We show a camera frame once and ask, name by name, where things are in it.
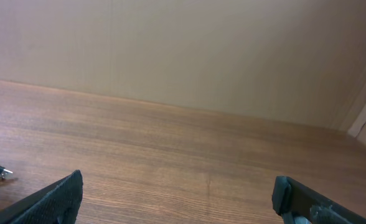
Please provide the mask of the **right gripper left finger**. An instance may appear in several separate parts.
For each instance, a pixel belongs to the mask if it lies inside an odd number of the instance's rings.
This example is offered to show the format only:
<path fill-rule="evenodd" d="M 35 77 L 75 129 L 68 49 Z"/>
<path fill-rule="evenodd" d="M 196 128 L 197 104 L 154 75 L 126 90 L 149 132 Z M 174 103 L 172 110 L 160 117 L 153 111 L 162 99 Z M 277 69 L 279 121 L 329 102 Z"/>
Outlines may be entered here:
<path fill-rule="evenodd" d="M 0 211 L 0 224 L 75 224 L 83 198 L 79 170 Z"/>

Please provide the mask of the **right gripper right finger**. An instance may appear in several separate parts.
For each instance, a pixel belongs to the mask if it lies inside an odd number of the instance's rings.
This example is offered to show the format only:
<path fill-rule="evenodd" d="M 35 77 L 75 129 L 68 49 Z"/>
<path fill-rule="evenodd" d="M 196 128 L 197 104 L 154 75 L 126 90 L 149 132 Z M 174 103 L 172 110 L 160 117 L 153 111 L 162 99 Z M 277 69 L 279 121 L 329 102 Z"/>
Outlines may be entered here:
<path fill-rule="evenodd" d="M 366 218 L 287 176 L 276 177 L 272 204 L 284 224 L 366 224 Z"/>

